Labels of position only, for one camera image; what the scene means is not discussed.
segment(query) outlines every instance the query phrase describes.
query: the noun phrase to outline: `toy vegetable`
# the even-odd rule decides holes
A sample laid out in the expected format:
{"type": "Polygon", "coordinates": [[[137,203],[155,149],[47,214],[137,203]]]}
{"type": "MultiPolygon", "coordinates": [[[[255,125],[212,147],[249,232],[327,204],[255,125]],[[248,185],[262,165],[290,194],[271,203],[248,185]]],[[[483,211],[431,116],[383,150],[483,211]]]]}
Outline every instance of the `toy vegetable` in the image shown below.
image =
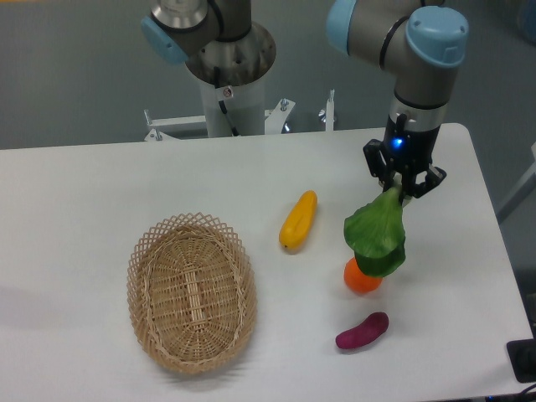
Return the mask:
{"type": "Polygon", "coordinates": [[[405,261],[399,189],[392,187],[344,220],[344,239],[366,276],[384,277],[405,261]]]}
{"type": "Polygon", "coordinates": [[[308,190],[302,194],[281,226],[279,242],[283,247],[288,250],[296,250],[303,244],[311,230],[316,211],[317,194],[308,190]]]}

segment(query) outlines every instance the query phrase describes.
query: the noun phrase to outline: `toy orange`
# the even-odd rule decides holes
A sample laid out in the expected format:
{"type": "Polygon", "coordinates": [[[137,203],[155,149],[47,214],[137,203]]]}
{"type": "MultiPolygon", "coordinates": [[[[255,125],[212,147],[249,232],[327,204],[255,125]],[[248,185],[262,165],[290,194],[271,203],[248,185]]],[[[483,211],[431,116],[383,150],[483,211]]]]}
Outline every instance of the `toy orange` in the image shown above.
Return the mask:
{"type": "Polygon", "coordinates": [[[382,280],[383,278],[374,278],[361,272],[355,257],[347,262],[344,268],[344,281],[346,285],[357,293],[369,293],[378,289],[382,280]]]}

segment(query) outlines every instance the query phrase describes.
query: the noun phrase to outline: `green leafy vegetable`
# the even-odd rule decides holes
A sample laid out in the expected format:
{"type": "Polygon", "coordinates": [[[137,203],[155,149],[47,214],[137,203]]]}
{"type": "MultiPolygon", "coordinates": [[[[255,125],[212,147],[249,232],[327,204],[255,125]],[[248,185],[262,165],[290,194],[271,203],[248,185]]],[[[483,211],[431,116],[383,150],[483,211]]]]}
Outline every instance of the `green leafy vegetable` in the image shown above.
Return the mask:
{"type": "Polygon", "coordinates": [[[344,239],[365,275],[384,277],[401,266],[405,231],[399,189],[390,188],[346,218],[344,239]]]}

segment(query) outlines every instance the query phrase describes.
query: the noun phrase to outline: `gray floor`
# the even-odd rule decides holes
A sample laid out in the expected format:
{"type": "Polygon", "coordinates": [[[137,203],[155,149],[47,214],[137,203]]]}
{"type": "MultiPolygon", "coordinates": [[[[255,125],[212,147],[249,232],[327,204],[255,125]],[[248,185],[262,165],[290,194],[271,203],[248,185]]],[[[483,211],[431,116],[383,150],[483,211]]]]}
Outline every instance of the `gray floor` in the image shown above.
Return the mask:
{"type": "MultiPolygon", "coordinates": [[[[394,79],[327,45],[332,1],[252,3],[254,20],[272,33],[278,49],[267,106],[288,97],[297,102],[294,130],[320,130],[316,114],[335,88],[339,129],[384,125],[394,79]]],[[[469,128],[494,205],[531,165],[536,142],[536,46],[518,34],[505,3],[515,1],[447,0],[466,15],[471,38],[446,120],[469,128]]],[[[142,37],[147,4],[0,6],[0,149],[137,142],[147,134],[144,109],[153,118],[202,114],[184,68],[164,64],[142,37]]],[[[534,291],[535,218],[536,192],[502,225],[514,270],[534,291]]]]}

